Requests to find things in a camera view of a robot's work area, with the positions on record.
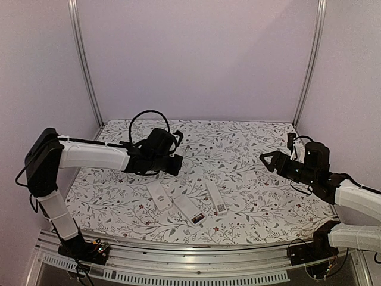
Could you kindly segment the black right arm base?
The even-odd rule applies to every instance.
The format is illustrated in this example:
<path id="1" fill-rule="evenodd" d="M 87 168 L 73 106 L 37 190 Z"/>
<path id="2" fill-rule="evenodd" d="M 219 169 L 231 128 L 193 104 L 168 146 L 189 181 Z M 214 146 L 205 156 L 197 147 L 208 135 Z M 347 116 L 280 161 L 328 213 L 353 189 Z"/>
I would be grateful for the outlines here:
<path id="1" fill-rule="evenodd" d="M 295 266 L 327 259 L 326 262 L 320 265 L 307 267 L 307 274 L 312 279 L 326 279 L 333 269 L 339 254 L 338 248 L 329 244 L 328 234 L 338 224 L 339 222 L 329 221 L 319 227 L 313 233 L 312 242 L 307 243 L 303 239 L 297 238 L 289 243 L 286 253 L 291 265 Z"/>

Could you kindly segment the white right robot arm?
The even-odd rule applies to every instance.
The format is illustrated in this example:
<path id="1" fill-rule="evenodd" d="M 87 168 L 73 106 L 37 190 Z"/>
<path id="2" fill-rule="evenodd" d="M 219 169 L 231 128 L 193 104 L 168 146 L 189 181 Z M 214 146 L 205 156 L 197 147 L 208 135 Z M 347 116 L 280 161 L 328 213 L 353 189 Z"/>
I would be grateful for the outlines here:
<path id="1" fill-rule="evenodd" d="M 380 191 L 356 182 L 346 173 L 332 173 L 329 149 L 321 142 L 305 145 L 303 162 L 281 151 L 260 155 L 270 172 L 296 183 L 307 185 L 311 192 L 331 205 L 347 207 L 380 220 Z M 336 254 L 338 247 L 380 253 L 380 227 L 354 226 L 330 221 L 313 233 L 308 255 L 320 260 L 325 254 Z"/>

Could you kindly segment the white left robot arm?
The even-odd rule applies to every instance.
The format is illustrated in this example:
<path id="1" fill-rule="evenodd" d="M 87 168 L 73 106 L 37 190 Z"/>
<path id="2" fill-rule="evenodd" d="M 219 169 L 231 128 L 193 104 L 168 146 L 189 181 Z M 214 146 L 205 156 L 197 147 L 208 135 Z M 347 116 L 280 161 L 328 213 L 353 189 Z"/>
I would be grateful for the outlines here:
<path id="1" fill-rule="evenodd" d="M 60 136 L 54 128 L 45 129 L 27 153 L 20 171 L 26 176 L 23 187 L 37 201 L 58 234 L 66 250 L 75 258 L 84 258 L 89 250 L 82 241 L 57 184 L 58 172 L 68 168 L 110 169 L 140 176 L 160 172 L 176 176 L 183 157 L 176 154 L 182 142 L 180 131 L 170 133 L 155 128 L 146 139 L 133 143 L 110 144 Z"/>

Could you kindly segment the white remote control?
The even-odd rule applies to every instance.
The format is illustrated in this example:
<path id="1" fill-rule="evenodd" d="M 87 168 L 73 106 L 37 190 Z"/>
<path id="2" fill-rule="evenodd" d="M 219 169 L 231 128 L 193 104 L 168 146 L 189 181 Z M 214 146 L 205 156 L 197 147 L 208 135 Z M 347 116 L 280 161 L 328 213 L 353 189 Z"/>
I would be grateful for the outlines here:
<path id="1" fill-rule="evenodd" d="M 187 218 L 191 226 L 199 226 L 207 219 L 206 215 L 186 195 L 178 196 L 173 203 Z"/>

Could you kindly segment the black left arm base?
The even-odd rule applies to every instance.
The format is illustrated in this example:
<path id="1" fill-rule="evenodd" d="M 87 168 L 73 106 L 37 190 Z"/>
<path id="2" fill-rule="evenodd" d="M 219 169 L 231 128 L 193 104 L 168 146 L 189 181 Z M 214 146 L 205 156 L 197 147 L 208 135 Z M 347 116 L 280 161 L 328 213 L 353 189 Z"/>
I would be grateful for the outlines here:
<path id="1" fill-rule="evenodd" d="M 80 262 L 89 262 L 97 265 L 106 265 L 110 253 L 110 244 L 99 238 L 86 241 L 80 233 L 69 240 L 60 239 L 58 254 L 70 257 Z"/>

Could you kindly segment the white battery cover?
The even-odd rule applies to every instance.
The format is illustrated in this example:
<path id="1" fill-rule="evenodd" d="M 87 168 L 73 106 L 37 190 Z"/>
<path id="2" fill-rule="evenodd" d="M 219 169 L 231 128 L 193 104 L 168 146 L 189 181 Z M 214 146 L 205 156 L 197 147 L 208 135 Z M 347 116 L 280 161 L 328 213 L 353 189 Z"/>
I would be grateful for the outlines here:
<path id="1" fill-rule="evenodd" d="M 253 181 L 257 178 L 255 173 L 244 173 L 242 176 L 246 181 Z"/>

